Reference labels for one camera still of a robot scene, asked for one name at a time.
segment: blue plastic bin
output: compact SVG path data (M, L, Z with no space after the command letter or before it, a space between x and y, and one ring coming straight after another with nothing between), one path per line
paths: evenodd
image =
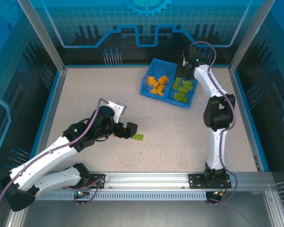
M177 66L178 66L177 64L154 58L142 80L140 95L189 109L194 99L195 90L196 90L198 81L196 79L192 80L193 86L194 86L193 90L189 91L188 94L186 95L187 99L189 100L189 104L174 100L174 94L177 92L177 90L172 89L172 85L174 84L175 79L176 79ZM148 85L148 76L152 76L156 79L156 81L158 81L160 77L163 77L165 75L169 78L169 81L165 85L166 87L164 90L164 95L159 96L157 94L150 93L150 90L152 90L153 87Z

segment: green block on floor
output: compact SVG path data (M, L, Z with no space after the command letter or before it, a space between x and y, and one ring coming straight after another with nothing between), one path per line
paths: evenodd
M187 94L188 89L186 87L178 87L178 92L183 92L184 94Z
M190 91L193 89L193 86L190 85L190 84L183 84L182 87L185 87L185 88L187 88Z
M182 92L180 92L180 93L175 93L175 95L174 95L174 99L175 99L176 101L179 101L179 102L181 102L181 100L182 100L184 97L185 97L185 94L182 93Z
M188 101L188 99L186 97L184 97L181 102L189 104L189 101Z
M193 82L191 80L183 80L182 82L183 84L189 84L189 85L192 85Z
M134 136L132 137L133 140L139 140L139 141L143 141L144 136L141 134L134 134Z
M181 82L181 78L180 77L176 77L175 82L174 82L174 84L172 86L172 89L177 90L178 87L179 87L180 82Z

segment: metal pole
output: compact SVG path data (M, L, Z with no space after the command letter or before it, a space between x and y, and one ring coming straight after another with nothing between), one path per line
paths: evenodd
M37 12L35 11L32 3L29 0L17 0L19 5L21 6L22 10L24 11L27 19L29 20L30 24L34 28L37 36L41 40L43 46L45 47L46 51L48 52L49 56L53 60L53 63L57 67L61 73L64 72L65 66L51 41L45 27L43 26Z
M252 40L256 36L259 28L263 24L267 14L269 13L272 5L274 4L275 0L266 0L263 1L261 7L259 8L255 18L253 19L248 31L246 32L240 46L237 49L231 63L230 63L230 72L233 73L240 61L242 60L245 52L247 51L249 45L251 44Z

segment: glass panel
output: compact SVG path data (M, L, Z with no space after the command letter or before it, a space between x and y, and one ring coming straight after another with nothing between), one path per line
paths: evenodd
M275 1L237 71L268 166L284 182L284 0Z
M0 168L29 159L56 72L17 1L0 1Z
M178 62L182 47L194 40L214 44L217 63L228 64L262 0L32 3L65 64ZM202 48L200 54L210 59L213 53Z

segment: enclosure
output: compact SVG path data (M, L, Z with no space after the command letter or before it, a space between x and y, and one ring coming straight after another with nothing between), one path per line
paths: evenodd
M209 156L208 96L194 79L177 102L167 72L195 41L214 46L213 75L236 98L224 157L238 188L217 207L205 202L215 189L189 181ZM212 63L214 51L196 46ZM150 94L146 79L163 75L166 93ZM66 189L18 212L3 200L0 226L284 227L284 0L0 1L0 169L55 143L100 98L125 104L120 121L143 141L111 136L51 169L105 174L91 204L76 207Z

